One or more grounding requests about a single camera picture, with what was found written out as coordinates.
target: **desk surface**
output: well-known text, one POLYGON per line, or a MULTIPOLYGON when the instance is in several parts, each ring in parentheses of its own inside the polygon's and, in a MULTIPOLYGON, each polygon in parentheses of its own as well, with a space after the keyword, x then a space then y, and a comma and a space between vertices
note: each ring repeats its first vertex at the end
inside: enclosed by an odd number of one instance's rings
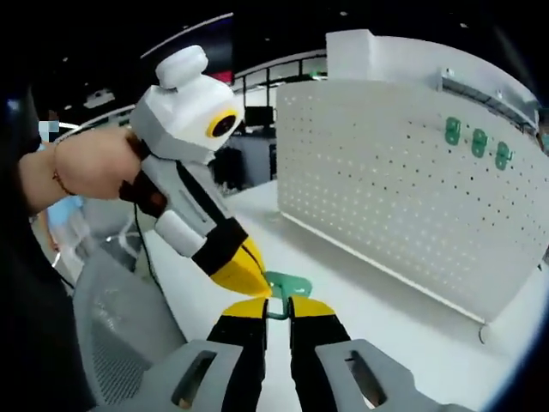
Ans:
MULTIPOLYGON (((410 369, 418 390, 440 403, 482 409, 513 373, 543 318, 549 291, 545 265, 483 330, 483 345, 473 320, 281 216, 276 182, 239 193, 227 203, 262 250, 268 270, 310 279, 311 297, 332 306, 351 337, 367 339, 410 369)), ((205 338, 225 308, 247 299, 216 286, 155 232, 145 238, 168 304, 188 340, 205 338)), ((258 411, 301 410, 290 377, 288 331, 288 324, 269 320, 267 376, 258 411)))

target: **ceiling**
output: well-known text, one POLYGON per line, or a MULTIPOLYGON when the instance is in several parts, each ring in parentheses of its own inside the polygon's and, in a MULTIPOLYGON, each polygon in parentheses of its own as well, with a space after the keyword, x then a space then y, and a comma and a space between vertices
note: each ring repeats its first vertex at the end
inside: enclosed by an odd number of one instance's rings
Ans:
POLYGON ((302 9, 266 8, 264 3, 245 9, 208 4, 173 13, 163 21, 152 20, 150 10, 137 10, 124 22, 65 24, 63 30, 49 32, 49 43, 56 47, 48 51, 47 64, 41 64, 35 76, 37 106, 41 112, 50 108, 58 111, 62 121, 82 123, 131 104, 144 91, 134 81, 144 52, 186 27, 231 11, 235 13, 235 72, 296 52, 324 48, 324 35, 329 31, 369 28, 375 35, 425 39, 471 52, 511 73, 541 99, 549 97, 549 81, 541 74, 545 56, 535 46, 542 25, 530 17, 517 18, 514 9, 501 10, 501 6, 494 9, 494 15, 487 2, 484 8, 460 2, 459 9, 411 7, 407 2, 385 6, 361 3, 340 0, 302 9), (110 89, 116 99, 86 108, 83 103, 87 97, 103 88, 110 89))

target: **white pegboard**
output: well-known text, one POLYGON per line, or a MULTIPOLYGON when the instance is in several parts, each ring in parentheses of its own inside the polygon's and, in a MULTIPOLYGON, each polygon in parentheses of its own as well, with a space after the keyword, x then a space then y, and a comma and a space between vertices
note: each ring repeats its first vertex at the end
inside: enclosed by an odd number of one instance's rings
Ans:
POLYGON ((279 88, 281 212, 390 274, 493 320, 549 244, 549 159, 463 98, 385 82, 279 88), (461 139, 444 139, 446 119, 461 139), (474 129, 486 154, 471 153, 474 129), (495 166, 499 141, 513 159, 495 166))

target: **green pegboard hook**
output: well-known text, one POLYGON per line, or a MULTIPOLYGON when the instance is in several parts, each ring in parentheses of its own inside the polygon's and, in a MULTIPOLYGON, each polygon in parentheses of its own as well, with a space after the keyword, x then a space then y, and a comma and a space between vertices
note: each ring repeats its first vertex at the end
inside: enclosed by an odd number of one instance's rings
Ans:
POLYGON ((312 291, 311 282, 303 277, 290 276, 280 272, 267 272, 267 282, 273 289, 273 298, 282 300, 282 313, 268 312, 269 319, 288 319, 288 298, 292 295, 309 297, 312 291))
POLYGON ((488 144, 488 136, 481 129, 475 129, 473 132, 473 141, 471 142, 471 151, 474 157, 482 158, 488 144))
POLYGON ((448 144, 457 146, 460 141, 460 134, 462 132, 462 122, 458 118, 446 119, 446 132, 444 138, 448 144))
POLYGON ((496 167, 499 170, 505 170, 507 162, 513 159, 513 152, 509 150, 509 146, 505 142, 498 143, 498 151, 496 152, 496 167))

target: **bracelet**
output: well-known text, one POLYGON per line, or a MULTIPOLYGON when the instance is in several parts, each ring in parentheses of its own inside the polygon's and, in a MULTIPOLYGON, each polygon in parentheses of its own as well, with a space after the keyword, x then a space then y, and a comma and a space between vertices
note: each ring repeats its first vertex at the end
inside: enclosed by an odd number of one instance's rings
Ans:
POLYGON ((67 189, 67 186, 64 185, 63 181, 61 180, 61 176, 59 176, 59 172, 57 171, 57 146, 59 146, 59 142, 56 142, 53 146, 53 177, 52 179, 57 182, 59 187, 69 196, 75 196, 75 193, 67 189))

